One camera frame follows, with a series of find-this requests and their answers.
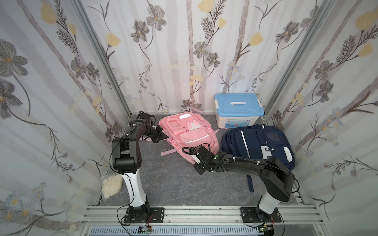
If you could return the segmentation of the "navy blue backpack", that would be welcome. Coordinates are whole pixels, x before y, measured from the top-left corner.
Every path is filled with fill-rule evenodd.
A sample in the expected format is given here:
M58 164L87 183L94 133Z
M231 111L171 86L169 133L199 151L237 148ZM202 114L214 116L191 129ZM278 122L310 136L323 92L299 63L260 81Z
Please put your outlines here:
M285 134L274 126L253 125L228 130L221 139L221 150L249 159L278 158L289 170L295 157Z

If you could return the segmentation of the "pink backpack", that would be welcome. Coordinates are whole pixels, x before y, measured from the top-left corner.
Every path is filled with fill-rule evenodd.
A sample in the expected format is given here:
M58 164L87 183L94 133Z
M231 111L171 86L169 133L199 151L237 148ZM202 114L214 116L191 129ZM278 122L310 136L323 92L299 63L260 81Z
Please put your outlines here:
M216 131L211 124L199 114L185 112L165 117L159 121L159 126L168 137L167 142L173 149L162 152L165 156L174 152L179 153L185 160L195 164L199 159L193 154L186 154L182 148L195 148L197 146L210 147L212 153L219 151L219 142Z

